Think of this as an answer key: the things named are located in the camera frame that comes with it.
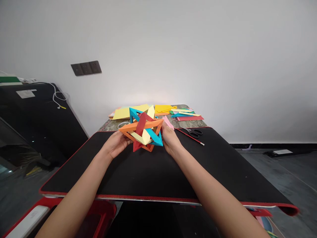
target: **yellow paper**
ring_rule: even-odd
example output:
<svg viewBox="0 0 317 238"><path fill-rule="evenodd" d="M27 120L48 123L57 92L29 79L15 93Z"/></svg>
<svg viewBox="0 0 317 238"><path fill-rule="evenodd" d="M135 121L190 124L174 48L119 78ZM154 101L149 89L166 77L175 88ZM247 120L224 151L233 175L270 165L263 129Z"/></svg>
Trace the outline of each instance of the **yellow paper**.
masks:
<svg viewBox="0 0 317 238"><path fill-rule="evenodd" d="M201 116L201 115L198 115L198 114L192 114L192 113L187 113L187 112L178 112L178 113L185 114L185 115Z"/></svg>
<svg viewBox="0 0 317 238"><path fill-rule="evenodd" d="M172 107L171 105L155 105L155 113L162 113L171 111L171 109L177 108L176 106Z"/></svg>
<svg viewBox="0 0 317 238"><path fill-rule="evenodd" d="M171 111L178 111L178 112L191 112L190 110L187 110L187 109L172 109Z"/></svg>
<svg viewBox="0 0 317 238"><path fill-rule="evenodd" d="M153 105L150 106L150 108L148 110L145 111L146 114L150 117L150 118L153 118L154 119L154 116L155 116L155 112L154 112L154 107Z"/></svg>
<svg viewBox="0 0 317 238"><path fill-rule="evenodd" d="M149 109L149 105L143 104L143 105L139 105L139 106L132 106L130 108L133 108L133 109L140 110L140 111L144 112L147 109ZM117 109L115 111L115 115L113 116L113 120L127 118L127 117L130 117L130 109L128 107L127 108L122 108L122 109Z"/></svg>
<svg viewBox="0 0 317 238"><path fill-rule="evenodd" d="M149 133L145 129L143 129L142 136L139 136L134 131L131 131L129 133L131 134L131 136L133 136L138 142L140 142L143 145L147 145L148 143L152 142L152 139Z"/></svg>

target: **paper star sculpture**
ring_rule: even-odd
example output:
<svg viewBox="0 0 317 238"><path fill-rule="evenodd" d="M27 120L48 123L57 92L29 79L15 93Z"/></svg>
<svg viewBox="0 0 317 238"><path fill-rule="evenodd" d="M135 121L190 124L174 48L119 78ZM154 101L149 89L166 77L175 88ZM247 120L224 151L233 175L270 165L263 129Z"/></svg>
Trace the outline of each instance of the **paper star sculpture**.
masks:
<svg viewBox="0 0 317 238"><path fill-rule="evenodd" d="M163 146L160 130L164 120L154 118L154 115L153 106L145 112L130 108L130 124L119 131L133 141L133 152L140 148L152 152L154 145Z"/></svg>

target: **gray floor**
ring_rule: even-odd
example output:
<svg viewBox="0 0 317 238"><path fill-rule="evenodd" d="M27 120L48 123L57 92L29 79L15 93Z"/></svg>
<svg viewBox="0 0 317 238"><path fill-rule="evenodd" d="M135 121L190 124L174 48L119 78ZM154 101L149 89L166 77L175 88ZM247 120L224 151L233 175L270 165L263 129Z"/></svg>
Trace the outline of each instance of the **gray floor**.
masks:
<svg viewBox="0 0 317 238"><path fill-rule="evenodd" d="M265 150L237 151L299 207L296 217L270 209L284 236L317 237L317 152L272 159L262 154ZM23 178L23 172L18 171L0 180L0 236L41 198L38 190L54 172Z"/></svg>
<svg viewBox="0 0 317 238"><path fill-rule="evenodd" d="M317 152L272 159L262 154L268 150L237 151L300 209L295 217L270 209L282 234L317 237Z"/></svg>

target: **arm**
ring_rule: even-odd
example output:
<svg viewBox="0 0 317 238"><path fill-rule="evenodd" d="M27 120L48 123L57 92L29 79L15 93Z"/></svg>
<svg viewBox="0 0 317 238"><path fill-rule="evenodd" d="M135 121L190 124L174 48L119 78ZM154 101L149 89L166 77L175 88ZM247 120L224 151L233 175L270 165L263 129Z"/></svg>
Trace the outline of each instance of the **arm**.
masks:
<svg viewBox="0 0 317 238"><path fill-rule="evenodd" d="M74 237L95 199L109 164L131 143L121 132L113 133L77 183L48 217L36 238Z"/></svg>
<svg viewBox="0 0 317 238"><path fill-rule="evenodd" d="M200 203L225 237L268 238L248 210L182 146L175 132L165 123L162 130L166 151L181 168Z"/></svg>

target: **black desk mat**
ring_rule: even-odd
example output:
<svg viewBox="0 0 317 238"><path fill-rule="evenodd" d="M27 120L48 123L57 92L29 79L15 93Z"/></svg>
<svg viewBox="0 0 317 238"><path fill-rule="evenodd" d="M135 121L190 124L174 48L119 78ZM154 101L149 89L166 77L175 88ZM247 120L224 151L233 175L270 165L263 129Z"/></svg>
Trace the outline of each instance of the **black desk mat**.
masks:
<svg viewBox="0 0 317 238"><path fill-rule="evenodd" d="M266 180L214 129L200 128L198 142L176 131L182 145L242 204L279 206L288 215L298 208ZM45 195L65 195L83 174L113 132L95 133L40 189ZM199 202L186 177L166 152L155 146L152 152L132 151L129 145L110 164L97 197L175 202Z"/></svg>

